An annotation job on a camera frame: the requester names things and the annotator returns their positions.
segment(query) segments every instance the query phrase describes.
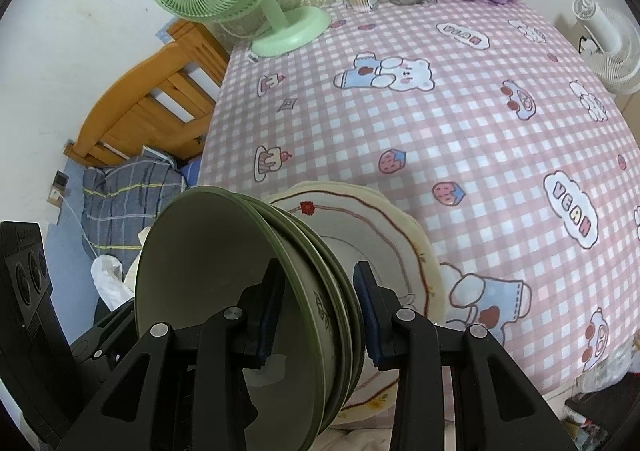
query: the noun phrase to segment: wooden bed frame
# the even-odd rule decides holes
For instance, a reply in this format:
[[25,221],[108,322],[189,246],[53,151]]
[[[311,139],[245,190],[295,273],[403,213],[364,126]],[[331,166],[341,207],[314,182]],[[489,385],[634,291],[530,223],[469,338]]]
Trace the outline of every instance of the wooden bed frame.
[[[123,75],[98,100],[69,142],[65,155],[84,166],[113,166],[139,155],[143,145],[162,149],[186,160],[204,148],[204,136],[215,101],[183,68],[196,63],[218,86],[222,85],[229,55],[201,24],[178,20],[168,29],[174,42]],[[183,122],[151,97],[158,89],[171,97],[194,120]]]

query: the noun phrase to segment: tablecloth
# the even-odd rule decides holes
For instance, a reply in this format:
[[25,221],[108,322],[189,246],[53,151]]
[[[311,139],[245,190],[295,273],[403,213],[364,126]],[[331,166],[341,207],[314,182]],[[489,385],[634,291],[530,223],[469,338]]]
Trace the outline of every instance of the tablecloth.
[[558,30],[522,2],[328,11],[295,52],[236,47],[199,183],[379,190],[428,233],[448,324],[483,323],[543,393],[633,335],[640,152]]

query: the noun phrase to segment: plastic bag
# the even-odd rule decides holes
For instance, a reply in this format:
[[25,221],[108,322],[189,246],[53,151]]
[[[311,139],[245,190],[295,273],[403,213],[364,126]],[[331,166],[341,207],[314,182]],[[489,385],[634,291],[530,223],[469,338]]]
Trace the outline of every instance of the plastic bag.
[[112,312],[133,297],[133,292],[122,282],[122,264],[115,256],[102,254],[91,265],[98,294]]
[[578,390],[592,393],[619,383],[631,367],[633,345],[634,338],[630,338],[604,361],[581,374],[577,381]]

